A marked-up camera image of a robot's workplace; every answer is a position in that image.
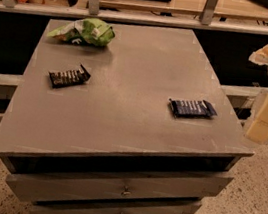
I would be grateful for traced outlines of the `blue rxbar wrapper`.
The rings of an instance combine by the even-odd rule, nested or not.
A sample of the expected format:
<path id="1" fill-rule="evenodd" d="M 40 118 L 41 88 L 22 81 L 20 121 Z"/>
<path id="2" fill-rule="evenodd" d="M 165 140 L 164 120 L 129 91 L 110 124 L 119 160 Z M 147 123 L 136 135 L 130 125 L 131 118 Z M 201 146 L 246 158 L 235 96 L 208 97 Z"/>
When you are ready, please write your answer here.
<path id="1" fill-rule="evenodd" d="M 169 100 L 175 117 L 210 118 L 216 116 L 216 110 L 207 100 Z"/>

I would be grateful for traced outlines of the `long grey shelf rail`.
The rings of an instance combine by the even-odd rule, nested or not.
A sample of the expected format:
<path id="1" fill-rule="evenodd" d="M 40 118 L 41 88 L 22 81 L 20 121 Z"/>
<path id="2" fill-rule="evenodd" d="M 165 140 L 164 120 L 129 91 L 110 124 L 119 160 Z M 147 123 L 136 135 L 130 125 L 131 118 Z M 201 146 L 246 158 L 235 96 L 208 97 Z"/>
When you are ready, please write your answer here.
<path id="1" fill-rule="evenodd" d="M 268 26 L 265 25 L 252 25 L 252 24 L 233 24 L 221 21 L 211 21 L 210 25 L 203 25 L 197 19 L 189 18 L 176 18 L 170 16 L 157 16 L 155 14 L 132 14 L 119 11 L 107 11 L 100 10 L 97 15 L 90 14 L 87 9 L 75 9 L 68 7 L 56 7 L 43 4 L 16 4 L 12 8 L 5 7 L 5 5 L 0 2 L 0 12 L 10 12 L 10 13 L 23 13 L 23 14 L 36 14 L 42 16 L 55 16 L 61 18 L 99 18 L 105 20 L 106 22 L 118 22 L 118 23 L 128 23 L 128 24 L 144 24 L 150 26 L 163 26 L 163 27 L 175 27 L 175 28 L 188 28 L 188 29 L 201 29 L 201 30 L 213 30 L 213 31 L 226 31 L 226 32 L 239 32 L 239 33 L 252 33 L 258 35 L 268 35 Z"/>

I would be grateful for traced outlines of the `top grey drawer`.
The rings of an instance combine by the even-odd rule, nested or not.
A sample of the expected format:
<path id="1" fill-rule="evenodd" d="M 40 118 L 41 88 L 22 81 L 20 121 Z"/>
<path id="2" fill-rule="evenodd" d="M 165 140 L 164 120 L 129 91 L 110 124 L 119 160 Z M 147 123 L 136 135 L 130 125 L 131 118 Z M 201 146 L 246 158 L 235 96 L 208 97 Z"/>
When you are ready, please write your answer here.
<path id="1" fill-rule="evenodd" d="M 10 174 L 6 184 L 21 201 L 76 201 L 216 196 L 232 181 L 228 172 Z M 121 195 L 127 186 L 131 195 Z"/>

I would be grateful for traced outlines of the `black rxbar chocolate wrapper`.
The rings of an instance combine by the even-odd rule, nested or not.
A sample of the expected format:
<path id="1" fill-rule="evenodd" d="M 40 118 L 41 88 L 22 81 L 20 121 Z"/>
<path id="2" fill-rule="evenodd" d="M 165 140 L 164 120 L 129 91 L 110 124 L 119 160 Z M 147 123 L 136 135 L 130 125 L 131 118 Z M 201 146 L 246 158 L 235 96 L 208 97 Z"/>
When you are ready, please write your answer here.
<path id="1" fill-rule="evenodd" d="M 90 80 L 90 74 L 85 69 L 83 64 L 78 70 L 67 70 L 61 72 L 49 72 L 49 79 L 52 83 L 52 87 L 55 89 L 83 85 L 85 82 Z"/>

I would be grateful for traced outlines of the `right metal shelf bracket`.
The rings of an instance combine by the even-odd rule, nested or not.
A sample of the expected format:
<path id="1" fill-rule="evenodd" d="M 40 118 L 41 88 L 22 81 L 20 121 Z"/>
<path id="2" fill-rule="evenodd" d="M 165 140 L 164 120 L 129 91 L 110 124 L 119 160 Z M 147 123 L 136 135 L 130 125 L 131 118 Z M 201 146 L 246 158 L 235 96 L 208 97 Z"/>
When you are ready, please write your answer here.
<path id="1" fill-rule="evenodd" d="M 199 21 L 202 25 L 210 25 L 213 20 L 213 14 L 219 0 L 207 0 L 203 7 L 202 13 L 199 15 Z"/>

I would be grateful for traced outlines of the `green chip bag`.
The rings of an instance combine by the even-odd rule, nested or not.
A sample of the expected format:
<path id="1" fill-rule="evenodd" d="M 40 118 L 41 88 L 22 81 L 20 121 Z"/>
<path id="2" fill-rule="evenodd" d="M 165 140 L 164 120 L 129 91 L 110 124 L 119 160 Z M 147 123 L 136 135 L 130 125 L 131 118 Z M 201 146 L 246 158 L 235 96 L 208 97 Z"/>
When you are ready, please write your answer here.
<path id="1" fill-rule="evenodd" d="M 65 43 L 105 47 L 115 38 L 115 33 L 112 26 L 105 21 L 99 18 L 85 18 L 60 26 L 48 32 L 47 36 Z"/>

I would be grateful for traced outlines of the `top drawer metal knob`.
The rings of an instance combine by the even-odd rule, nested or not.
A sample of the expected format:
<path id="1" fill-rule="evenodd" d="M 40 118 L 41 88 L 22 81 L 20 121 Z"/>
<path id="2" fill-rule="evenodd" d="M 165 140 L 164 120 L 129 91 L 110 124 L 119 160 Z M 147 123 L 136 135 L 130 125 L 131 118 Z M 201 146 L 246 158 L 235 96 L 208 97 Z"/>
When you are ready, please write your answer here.
<path id="1" fill-rule="evenodd" d="M 131 192 L 127 186 L 124 187 L 124 190 L 121 192 L 121 195 L 124 197 L 131 195 Z"/>

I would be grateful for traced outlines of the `grey drawer cabinet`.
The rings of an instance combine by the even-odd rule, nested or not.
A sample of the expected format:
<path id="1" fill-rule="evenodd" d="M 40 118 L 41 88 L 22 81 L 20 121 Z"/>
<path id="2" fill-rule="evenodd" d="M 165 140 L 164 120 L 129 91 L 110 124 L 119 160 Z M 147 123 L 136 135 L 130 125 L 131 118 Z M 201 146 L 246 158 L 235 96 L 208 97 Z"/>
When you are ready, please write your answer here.
<path id="1" fill-rule="evenodd" d="M 228 172 L 250 154 L 242 127 L 190 30 L 117 25 L 106 48 L 43 36 L 0 123 L 12 174 Z M 53 88 L 49 72 L 90 74 Z M 217 115 L 175 117 L 169 100 Z"/>

